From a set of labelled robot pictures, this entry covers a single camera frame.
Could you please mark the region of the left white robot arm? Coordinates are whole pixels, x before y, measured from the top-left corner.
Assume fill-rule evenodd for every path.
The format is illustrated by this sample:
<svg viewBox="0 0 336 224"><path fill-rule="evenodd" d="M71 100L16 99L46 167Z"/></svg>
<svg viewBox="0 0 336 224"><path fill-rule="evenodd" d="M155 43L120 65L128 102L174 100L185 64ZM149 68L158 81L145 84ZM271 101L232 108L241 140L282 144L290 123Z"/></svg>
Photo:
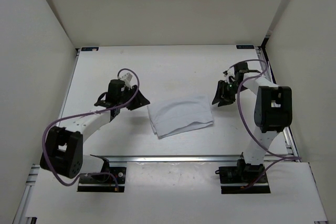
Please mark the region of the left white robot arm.
<svg viewBox="0 0 336 224"><path fill-rule="evenodd" d="M98 129L110 123L122 108L132 111L149 105L150 101L128 81L113 79L108 90L95 102L95 110L72 118L73 122L65 127L53 126L47 131L43 145L40 166L54 170L57 175L75 178L83 168L83 144Z"/></svg>

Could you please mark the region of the white skirt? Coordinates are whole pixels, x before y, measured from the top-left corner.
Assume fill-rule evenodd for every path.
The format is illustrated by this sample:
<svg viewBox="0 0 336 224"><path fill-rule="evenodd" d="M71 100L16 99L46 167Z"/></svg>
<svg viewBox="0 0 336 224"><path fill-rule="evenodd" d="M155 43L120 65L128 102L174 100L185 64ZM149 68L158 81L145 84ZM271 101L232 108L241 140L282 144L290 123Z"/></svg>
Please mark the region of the white skirt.
<svg viewBox="0 0 336 224"><path fill-rule="evenodd" d="M209 99L205 94L156 102L148 105L147 109L153 133L158 138L214 124Z"/></svg>

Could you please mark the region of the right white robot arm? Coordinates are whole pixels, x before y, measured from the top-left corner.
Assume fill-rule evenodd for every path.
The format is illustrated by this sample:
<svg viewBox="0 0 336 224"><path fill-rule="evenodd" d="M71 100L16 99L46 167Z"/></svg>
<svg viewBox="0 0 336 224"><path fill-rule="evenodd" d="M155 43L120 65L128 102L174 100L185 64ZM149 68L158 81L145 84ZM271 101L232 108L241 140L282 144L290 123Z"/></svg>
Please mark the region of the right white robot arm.
<svg viewBox="0 0 336 224"><path fill-rule="evenodd" d="M251 137L251 141L242 153L244 164L236 168L236 177L247 182L255 175L252 166L264 163L266 153L278 158L269 148L272 141L292 123L292 90L290 87L279 86L264 77L259 70L249 69L250 61L241 61L223 72L224 79L219 80L212 104L218 107L237 103L239 116ZM255 130L252 132L244 118L240 95L249 90L256 95L254 108Z"/></svg>

